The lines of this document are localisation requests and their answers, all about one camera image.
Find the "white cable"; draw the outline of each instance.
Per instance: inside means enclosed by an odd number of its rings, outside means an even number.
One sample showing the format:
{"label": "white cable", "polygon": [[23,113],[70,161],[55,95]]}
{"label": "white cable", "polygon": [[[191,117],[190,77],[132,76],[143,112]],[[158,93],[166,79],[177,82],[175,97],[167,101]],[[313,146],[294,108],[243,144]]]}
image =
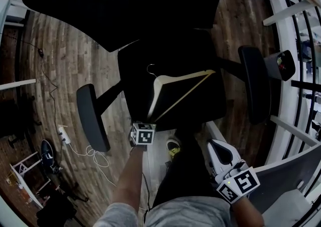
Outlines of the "white cable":
{"label": "white cable", "polygon": [[[69,143],[69,146],[70,146],[71,150],[72,150],[75,154],[77,154],[78,156],[89,156],[89,157],[93,157],[94,163],[97,165],[97,167],[98,167],[98,169],[101,171],[101,173],[105,176],[106,180],[116,187],[116,184],[113,183],[111,180],[109,180],[109,179],[107,178],[106,174],[105,174],[105,173],[101,170],[101,168],[100,168],[100,167],[109,167],[109,162],[108,162],[107,158],[106,158],[101,152],[96,151],[96,150],[94,150],[93,148],[90,149],[89,151],[87,151],[88,148],[91,147],[91,146],[89,145],[89,146],[86,147],[86,154],[79,154],[77,151],[75,151],[75,150],[73,149],[73,147],[71,146],[70,143]],[[97,158],[96,158],[96,153],[99,153],[99,154],[106,160],[107,165],[98,164],[98,161],[97,161]]]}

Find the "chair seat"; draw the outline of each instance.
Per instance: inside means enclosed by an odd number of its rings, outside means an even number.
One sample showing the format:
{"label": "chair seat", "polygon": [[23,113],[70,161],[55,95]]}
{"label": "chair seat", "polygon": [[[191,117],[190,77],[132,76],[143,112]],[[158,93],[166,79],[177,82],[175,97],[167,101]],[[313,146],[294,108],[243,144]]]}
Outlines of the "chair seat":
{"label": "chair seat", "polygon": [[179,77],[204,70],[215,71],[156,122],[158,131],[204,123],[226,114],[221,71],[212,39],[206,31],[168,30],[166,34],[136,41],[119,52],[118,65],[132,121],[148,122],[155,80],[155,76],[147,72],[149,65],[148,71],[156,76]]}

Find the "black office chair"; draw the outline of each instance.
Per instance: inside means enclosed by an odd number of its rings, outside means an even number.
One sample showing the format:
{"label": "black office chair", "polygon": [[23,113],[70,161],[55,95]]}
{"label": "black office chair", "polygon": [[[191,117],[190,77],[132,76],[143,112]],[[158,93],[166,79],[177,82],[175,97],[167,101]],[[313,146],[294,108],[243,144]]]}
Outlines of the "black office chair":
{"label": "black office chair", "polygon": [[[160,36],[141,39],[118,53],[121,81],[96,98],[92,84],[77,91],[80,120],[89,143],[95,150],[108,151],[108,138],[101,114],[123,90],[132,121],[148,123],[148,110],[153,99],[155,76],[183,76],[203,70],[214,70],[206,82],[185,97],[156,124],[156,130],[194,126],[221,118],[226,113],[226,98],[221,68],[246,84],[249,120],[264,121],[270,114],[270,84],[264,59],[257,48],[240,47],[240,63],[216,57],[210,35],[200,30],[170,31]],[[180,92],[180,85],[175,93]]]}
{"label": "black office chair", "polygon": [[[193,28],[212,28],[219,0],[23,0],[31,9],[63,20],[83,31],[108,51],[130,44],[119,52],[121,82],[98,99],[94,87],[87,85],[77,92],[80,119],[85,134],[98,151],[110,149],[100,115],[124,90],[133,121],[146,122],[154,76],[146,71],[155,64],[156,75],[180,76],[212,69],[206,82],[157,122],[157,130],[193,125],[223,117],[225,91],[220,73],[227,63],[215,56],[209,34]],[[257,49],[246,49],[241,56],[246,81],[250,119],[266,118],[270,108],[270,90],[265,65]],[[258,64],[258,72],[251,67]],[[230,67],[230,71],[241,65]],[[254,91],[264,91],[253,95]],[[260,108],[257,100],[266,105]]]}

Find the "power strip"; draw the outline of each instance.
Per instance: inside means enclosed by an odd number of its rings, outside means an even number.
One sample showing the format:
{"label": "power strip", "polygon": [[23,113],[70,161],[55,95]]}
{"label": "power strip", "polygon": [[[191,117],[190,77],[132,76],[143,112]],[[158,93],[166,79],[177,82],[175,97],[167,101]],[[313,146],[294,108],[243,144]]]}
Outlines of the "power strip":
{"label": "power strip", "polygon": [[63,126],[60,126],[58,128],[59,130],[59,135],[61,136],[62,140],[66,143],[66,144],[69,144],[71,143],[70,139],[69,139],[69,136],[65,130],[65,128]]}

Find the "shoe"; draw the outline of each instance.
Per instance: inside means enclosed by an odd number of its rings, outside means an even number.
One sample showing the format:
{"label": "shoe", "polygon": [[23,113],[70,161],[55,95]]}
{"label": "shoe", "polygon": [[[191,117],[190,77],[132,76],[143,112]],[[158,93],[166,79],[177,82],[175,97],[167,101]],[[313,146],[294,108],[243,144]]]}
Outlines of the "shoe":
{"label": "shoe", "polygon": [[169,139],[166,142],[166,146],[167,146],[167,150],[169,151],[169,154],[171,155],[171,157],[173,158],[177,153],[179,153],[181,151],[181,147],[180,144],[178,143],[178,141],[174,140],[174,139]]}

